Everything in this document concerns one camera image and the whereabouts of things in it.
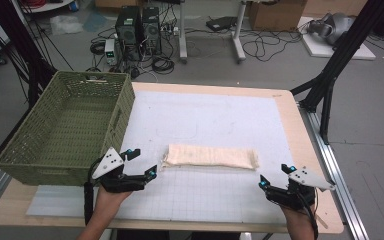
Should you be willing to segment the grey headset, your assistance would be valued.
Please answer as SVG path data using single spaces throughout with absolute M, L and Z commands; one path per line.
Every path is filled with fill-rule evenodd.
M 311 20 L 307 28 L 310 34 L 316 33 L 328 44 L 335 45 L 353 25 L 354 19 L 344 13 L 327 13 L 324 17 Z

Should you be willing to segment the cream cloth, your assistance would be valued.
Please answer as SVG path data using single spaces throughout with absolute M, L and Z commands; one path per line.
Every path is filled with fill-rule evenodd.
M 170 144 L 162 165 L 222 166 L 255 170 L 259 167 L 259 159 L 253 149 Z

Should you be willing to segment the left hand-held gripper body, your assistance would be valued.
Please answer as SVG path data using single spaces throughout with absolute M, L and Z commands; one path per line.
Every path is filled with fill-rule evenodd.
M 107 152 L 91 166 L 91 178 L 98 180 L 107 192 L 121 193 L 140 191 L 145 188 L 143 175 L 126 175 L 125 161 L 115 148 Z

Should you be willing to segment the person's left hand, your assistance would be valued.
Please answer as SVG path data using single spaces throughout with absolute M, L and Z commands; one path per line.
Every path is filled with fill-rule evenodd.
M 100 187 L 95 204 L 94 214 L 101 218 L 112 219 L 118 212 L 121 204 L 131 195 L 131 192 L 111 193 Z

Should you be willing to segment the black tripod stand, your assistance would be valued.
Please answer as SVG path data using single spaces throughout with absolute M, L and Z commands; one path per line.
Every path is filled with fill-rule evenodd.
M 309 113 L 315 113 L 319 103 L 323 102 L 319 135 L 326 145 L 329 145 L 328 127 L 336 80 L 383 15 L 384 0 L 367 0 L 323 70 L 315 78 L 291 90 L 293 95 L 308 90 L 299 106 Z

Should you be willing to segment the black flat device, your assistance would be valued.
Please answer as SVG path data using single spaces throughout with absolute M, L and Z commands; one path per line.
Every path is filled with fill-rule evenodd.
M 236 21 L 236 17 L 225 16 L 207 21 L 206 26 L 214 32 L 219 32 L 234 27 L 236 25 Z

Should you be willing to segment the brown cardboard box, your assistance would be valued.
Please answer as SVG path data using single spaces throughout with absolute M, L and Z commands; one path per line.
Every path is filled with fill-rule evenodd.
M 254 31 L 295 32 L 307 0 L 272 0 L 253 2 L 249 22 Z

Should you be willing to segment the white grid mat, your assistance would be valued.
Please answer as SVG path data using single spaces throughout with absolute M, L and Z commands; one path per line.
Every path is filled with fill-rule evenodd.
M 255 151 L 254 170 L 221 166 L 166 166 L 172 144 Z M 126 163 L 128 175 L 158 168 L 156 179 L 122 203 L 123 220 L 204 223 L 281 223 L 281 210 L 259 187 L 261 178 L 285 187 L 284 164 L 293 159 L 275 100 L 210 94 L 139 91 L 124 149 L 140 149 Z

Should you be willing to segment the clear plastic bag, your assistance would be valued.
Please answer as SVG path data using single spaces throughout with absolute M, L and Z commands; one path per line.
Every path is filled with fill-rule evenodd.
M 53 35 L 75 34 L 83 31 L 83 25 L 74 16 L 55 16 L 50 19 Z

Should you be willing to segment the white power supply unit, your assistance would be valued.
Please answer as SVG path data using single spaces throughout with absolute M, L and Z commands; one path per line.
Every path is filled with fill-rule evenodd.
M 114 66 L 117 63 L 116 45 L 114 39 L 107 39 L 105 41 L 104 54 L 106 61 L 110 66 Z

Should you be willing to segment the white floor board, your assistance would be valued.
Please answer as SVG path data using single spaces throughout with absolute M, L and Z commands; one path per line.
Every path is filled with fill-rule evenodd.
M 310 34 L 307 32 L 307 27 L 311 20 L 311 17 L 301 17 L 298 22 L 297 27 L 302 34 L 303 44 L 312 57 L 330 58 L 334 53 L 333 47 L 317 34 Z M 368 47 L 362 44 L 353 55 L 352 59 L 373 61 L 376 59 L 376 56 Z

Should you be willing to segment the person's right hand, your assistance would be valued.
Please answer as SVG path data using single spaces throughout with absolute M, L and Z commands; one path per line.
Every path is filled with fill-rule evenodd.
M 280 206 L 285 218 L 287 227 L 310 227 L 311 220 L 305 210 L 293 210 L 289 207 Z

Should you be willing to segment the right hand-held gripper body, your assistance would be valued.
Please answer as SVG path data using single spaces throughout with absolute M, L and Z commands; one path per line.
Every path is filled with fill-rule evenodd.
M 324 177 L 307 167 L 296 168 L 296 171 L 286 175 L 288 176 L 287 188 L 272 186 L 272 194 L 268 195 L 268 199 L 293 210 L 301 210 L 306 206 L 313 205 L 316 189 L 321 191 L 335 190 L 334 183 L 328 182 Z

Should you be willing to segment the large black computer tower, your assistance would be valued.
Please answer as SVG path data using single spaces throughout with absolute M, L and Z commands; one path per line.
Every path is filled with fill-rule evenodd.
M 115 24 L 115 30 L 126 60 L 140 59 L 139 44 L 143 40 L 141 16 L 138 6 L 122 6 Z

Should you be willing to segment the white power strip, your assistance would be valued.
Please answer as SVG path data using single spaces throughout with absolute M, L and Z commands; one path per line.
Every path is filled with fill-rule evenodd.
M 177 26 L 171 26 L 171 25 L 163 26 L 161 28 L 161 31 L 173 36 L 178 36 L 180 34 L 179 28 Z

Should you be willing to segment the slim black computer tower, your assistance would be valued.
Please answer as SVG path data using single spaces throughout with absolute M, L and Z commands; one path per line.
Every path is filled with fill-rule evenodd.
M 161 34 L 158 7 L 145 7 L 142 12 L 142 24 L 146 40 L 146 50 L 152 55 L 160 55 Z

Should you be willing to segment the green woven basket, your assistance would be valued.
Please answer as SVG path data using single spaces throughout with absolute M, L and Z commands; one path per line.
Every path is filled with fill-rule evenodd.
M 121 148 L 134 100 L 128 74 L 57 72 L 0 154 L 0 169 L 26 185 L 83 185 L 96 159 Z

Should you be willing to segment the white desk frame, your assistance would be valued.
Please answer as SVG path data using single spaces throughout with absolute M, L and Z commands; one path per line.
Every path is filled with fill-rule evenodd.
M 187 57 L 188 57 L 186 32 L 185 32 L 185 1 L 186 0 L 180 0 L 180 5 L 179 5 L 179 8 L 180 8 L 179 56 L 180 56 L 180 60 L 183 63 L 187 62 Z M 235 30 L 231 33 L 232 43 L 237 53 L 238 64 L 246 60 L 246 56 L 240 41 L 240 33 L 241 33 L 242 23 L 245 15 L 246 5 L 247 5 L 246 0 L 239 1 L 239 9 L 237 14 L 236 26 L 235 26 Z

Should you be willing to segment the aluminium rail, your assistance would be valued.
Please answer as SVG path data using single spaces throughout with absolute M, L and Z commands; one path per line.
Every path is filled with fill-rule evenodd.
M 298 110 L 307 126 L 310 137 L 320 155 L 321 168 L 325 175 L 335 184 L 334 200 L 339 204 L 339 213 L 343 223 L 353 240 L 370 240 L 366 228 L 359 215 L 357 207 L 348 189 L 334 151 L 326 144 L 319 133 L 321 121 L 316 113 L 307 112 L 304 108 Z

